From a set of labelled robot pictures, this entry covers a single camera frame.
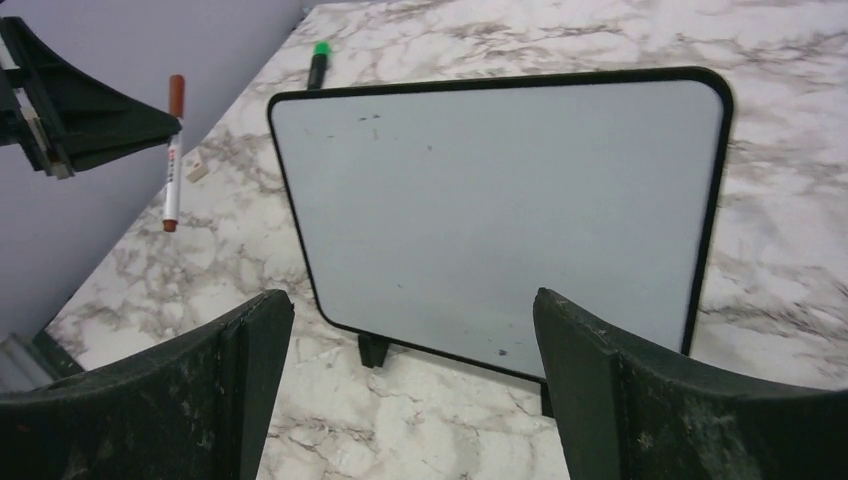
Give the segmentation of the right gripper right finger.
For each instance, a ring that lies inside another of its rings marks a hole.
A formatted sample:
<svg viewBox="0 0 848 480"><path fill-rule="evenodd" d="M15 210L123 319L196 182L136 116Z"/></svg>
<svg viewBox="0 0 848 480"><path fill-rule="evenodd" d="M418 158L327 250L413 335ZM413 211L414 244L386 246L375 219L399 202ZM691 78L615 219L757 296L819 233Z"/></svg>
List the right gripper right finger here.
<svg viewBox="0 0 848 480"><path fill-rule="evenodd" d="M843 479L847 394L723 370L540 289L533 321L574 479Z"/></svg>

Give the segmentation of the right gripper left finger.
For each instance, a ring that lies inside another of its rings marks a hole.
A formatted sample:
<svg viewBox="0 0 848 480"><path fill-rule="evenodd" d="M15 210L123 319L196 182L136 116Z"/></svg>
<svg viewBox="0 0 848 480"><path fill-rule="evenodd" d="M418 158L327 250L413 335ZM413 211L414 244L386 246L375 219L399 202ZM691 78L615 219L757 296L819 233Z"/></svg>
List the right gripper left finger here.
<svg viewBox="0 0 848 480"><path fill-rule="evenodd" d="M1 398L5 479L253 479L295 317L267 290L109 365Z"/></svg>

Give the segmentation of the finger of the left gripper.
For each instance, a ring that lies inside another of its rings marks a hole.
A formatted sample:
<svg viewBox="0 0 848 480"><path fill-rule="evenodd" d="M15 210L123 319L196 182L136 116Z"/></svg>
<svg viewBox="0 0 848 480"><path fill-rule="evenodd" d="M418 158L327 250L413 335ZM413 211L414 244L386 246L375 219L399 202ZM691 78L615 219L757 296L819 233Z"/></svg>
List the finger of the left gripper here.
<svg viewBox="0 0 848 480"><path fill-rule="evenodd" d="M57 179L179 138L183 78L159 110L87 75L51 50L20 17L1 20L1 143Z"/></svg>

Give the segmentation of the red whiteboard marker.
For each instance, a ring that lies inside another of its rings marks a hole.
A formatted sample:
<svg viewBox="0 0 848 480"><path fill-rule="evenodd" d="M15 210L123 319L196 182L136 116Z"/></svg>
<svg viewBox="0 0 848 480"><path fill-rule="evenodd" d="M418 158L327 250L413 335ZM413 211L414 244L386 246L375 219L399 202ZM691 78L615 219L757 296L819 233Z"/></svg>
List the red whiteboard marker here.
<svg viewBox="0 0 848 480"><path fill-rule="evenodd" d="M180 74L169 78L169 113L179 123L178 131L168 144L168 169L163 208L163 230L174 233L179 223L181 168L183 153L182 122L185 105L185 78Z"/></svg>

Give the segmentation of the black framed small whiteboard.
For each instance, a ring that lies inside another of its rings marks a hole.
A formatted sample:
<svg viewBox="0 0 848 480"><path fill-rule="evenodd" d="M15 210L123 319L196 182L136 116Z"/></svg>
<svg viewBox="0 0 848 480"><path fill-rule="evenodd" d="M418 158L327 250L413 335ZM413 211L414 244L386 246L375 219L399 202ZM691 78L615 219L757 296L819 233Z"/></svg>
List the black framed small whiteboard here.
<svg viewBox="0 0 848 480"><path fill-rule="evenodd" d="M688 354L734 117L697 66L275 94L278 163L320 315L543 382L542 287Z"/></svg>

